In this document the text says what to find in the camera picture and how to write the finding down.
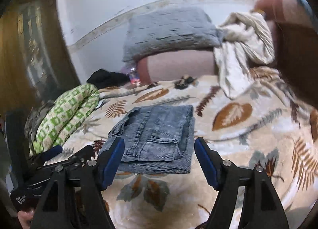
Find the person's left hand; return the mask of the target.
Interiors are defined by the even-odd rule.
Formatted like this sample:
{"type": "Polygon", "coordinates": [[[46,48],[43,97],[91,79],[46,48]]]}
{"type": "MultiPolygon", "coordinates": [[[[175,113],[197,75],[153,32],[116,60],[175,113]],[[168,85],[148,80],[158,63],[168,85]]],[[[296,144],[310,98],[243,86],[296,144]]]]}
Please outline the person's left hand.
{"type": "Polygon", "coordinates": [[[30,229],[31,221],[35,214],[35,209],[30,208],[27,211],[18,211],[17,217],[23,229],[30,229]]]}

